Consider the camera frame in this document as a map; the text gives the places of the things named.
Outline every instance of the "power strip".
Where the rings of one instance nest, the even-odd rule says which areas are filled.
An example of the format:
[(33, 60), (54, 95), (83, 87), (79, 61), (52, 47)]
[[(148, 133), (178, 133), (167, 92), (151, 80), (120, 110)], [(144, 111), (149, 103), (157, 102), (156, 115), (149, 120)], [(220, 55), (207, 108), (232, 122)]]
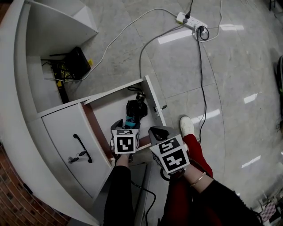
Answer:
[(198, 19), (196, 19), (196, 18), (194, 18), (192, 16), (190, 16), (190, 18), (187, 19), (187, 22), (184, 23), (183, 20), (186, 18), (185, 15), (186, 15), (185, 13), (179, 12), (179, 14), (178, 14), (178, 16), (176, 18), (177, 23), (184, 24), (185, 26), (187, 26), (188, 28), (190, 28), (192, 30), (195, 30), (199, 26), (204, 26), (204, 27), (207, 28), (207, 24), (199, 21)]

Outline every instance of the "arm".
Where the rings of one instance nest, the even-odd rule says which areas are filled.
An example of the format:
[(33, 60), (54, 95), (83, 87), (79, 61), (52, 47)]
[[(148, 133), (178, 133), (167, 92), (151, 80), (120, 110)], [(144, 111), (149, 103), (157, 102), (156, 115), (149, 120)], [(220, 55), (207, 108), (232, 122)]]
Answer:
[[(190, 184), (193, 184), (201, 175), (202, 172), (192, 165), (188, 165), (184, 174)], [(246, 207), (235, 192), (209, 176), (204, 175), (194, 188), (224, 225), (261, 225), (254, 212)]]
[(132, 205), (131, 172), (129, 156), (121, 155), (112, 172), (112, 183), (104, 209), (104, 226), (134, 225)]

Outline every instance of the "red pants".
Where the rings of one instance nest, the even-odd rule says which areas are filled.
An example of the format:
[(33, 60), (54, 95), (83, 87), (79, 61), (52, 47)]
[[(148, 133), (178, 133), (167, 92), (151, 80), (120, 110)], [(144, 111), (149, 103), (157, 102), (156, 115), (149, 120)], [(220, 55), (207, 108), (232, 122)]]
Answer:
[[(189, 157), (198, 162), (211, 176), (212, 169), (203, 157), (200, 144), (195, 136), (189, 134), (183, 138), (189, 148)], [(202, 169), (193, 161), (194, 167)], [(216, 214), (199, 198), (199, 194), (184, 177), (173, 180), (169, 184), (164, 215), (161, 221), (162, 226), (220, 226), (221, 222)]]

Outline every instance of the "gray tile floor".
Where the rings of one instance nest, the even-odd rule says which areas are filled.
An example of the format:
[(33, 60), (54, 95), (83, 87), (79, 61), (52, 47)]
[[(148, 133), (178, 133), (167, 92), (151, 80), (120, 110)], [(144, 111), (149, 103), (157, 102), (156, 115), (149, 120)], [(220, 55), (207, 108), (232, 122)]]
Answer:
[[(201, 44), (208, 113), (202, 149), (215, 179), (240, 193), (245, 203), (253, 207), (263, 191), (281, 182), (283, 173), (282, 134), (276, 130), (280, 120), (279, 96), (273, 73), (273, 63), (283, 54), (283, 26), (268, 11), (265, 0), (250, 1), (256, 8), (245, 6), (240, 0), (223, 0), (219, 37)], [(190, 4), (190, 0), (85, 2), (99, 29), (99, 34), (82, 46), (86, 58), (94, 64), (108, 43), (141, 14), (152, 8), (178, 14), (187, 12)], [(192, 6), (191, 15), (208, 24), (211, 37), (217, 33), (220, 20), (219, 2), (195, 0)], [(142, 46), (175, 26), (174, 17), (164, 11), (150, 12), (138, 20), (113, 43), (104, 61), (85, 81), (67, 84), (70, 100), (139, 79)], [(204, 103), (196, 40), (187, 36), (164, 44), (153, 41), (143, 53), (141, 69), (142, 75), (150, 76), (160, 105), (168, 105), (164, 110), (168, 126), (178, 129), (180, 115), (187, 114), (194, 118), (198, 134), (198, 117), (203, 114)], [(257, 161), (246, 164), (253, 159)], [(163, 183), (162, 190), (159, 188), (163, 197), (166, 186)], [(157, 224), (163, 207), (164, 199), (160, 198), (149, 214), (150, 225)]]

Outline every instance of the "white cube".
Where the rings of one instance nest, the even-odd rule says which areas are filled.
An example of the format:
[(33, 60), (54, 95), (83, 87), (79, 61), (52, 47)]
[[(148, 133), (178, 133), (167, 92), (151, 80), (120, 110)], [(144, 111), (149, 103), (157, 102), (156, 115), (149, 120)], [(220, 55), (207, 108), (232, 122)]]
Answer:
[(138, 129), (112, 130), (115, 154), (135, 153), (139, 145)]
[(150, 147), (153, 158), (166, 173), (173, 173), (190, 164), (181, 135)]

